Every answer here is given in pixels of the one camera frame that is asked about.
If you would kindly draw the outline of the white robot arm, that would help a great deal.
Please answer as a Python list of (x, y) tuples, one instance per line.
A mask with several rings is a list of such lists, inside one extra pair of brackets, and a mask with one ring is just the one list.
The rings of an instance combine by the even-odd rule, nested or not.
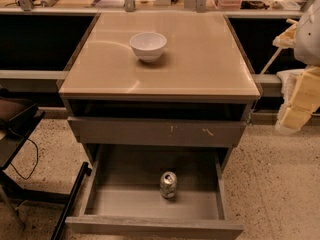
[(300, 74), (290, 73), (283, 87), (284, 103), (275, 128), (290, 135), (300, 131), (320, 107), (320, 0), (314, 0), (297, 23), (273, 40), (273, 45), (292, 48), (294, 58), (306, 65)]

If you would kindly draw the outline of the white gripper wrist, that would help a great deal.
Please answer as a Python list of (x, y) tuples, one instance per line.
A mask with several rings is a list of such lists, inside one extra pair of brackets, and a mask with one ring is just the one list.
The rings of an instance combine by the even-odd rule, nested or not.
[[(282, 49), (295, 46), (297, 24), (292, 24), (276, 36), (272, 45)], [(301, 130), (309, 121), (311, 114), (320, 107), (320, 67), (307, 67), (296, 77), (296, 85), (289, 100), (292, 107), (282, 106), (277, 115), (275, 129), (284, 135), (291, 135)]]

